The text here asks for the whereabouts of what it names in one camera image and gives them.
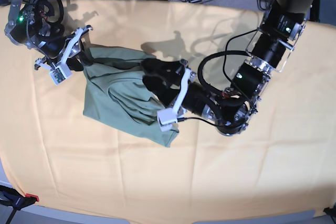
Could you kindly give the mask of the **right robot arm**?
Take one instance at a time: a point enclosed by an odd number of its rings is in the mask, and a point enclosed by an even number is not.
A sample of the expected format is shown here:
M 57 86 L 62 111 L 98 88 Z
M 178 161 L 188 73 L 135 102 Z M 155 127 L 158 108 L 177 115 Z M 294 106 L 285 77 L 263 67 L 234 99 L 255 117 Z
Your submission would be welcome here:
M 25 45 L 42 54 L 34 68 L 49 71 L 64 63 L 71 71 L 83 71 L 86 57 L 81 38 L 93 28 L 79 27 L 65 34 L 62 0 L 12 0 L 5 35 L 15 45 Z

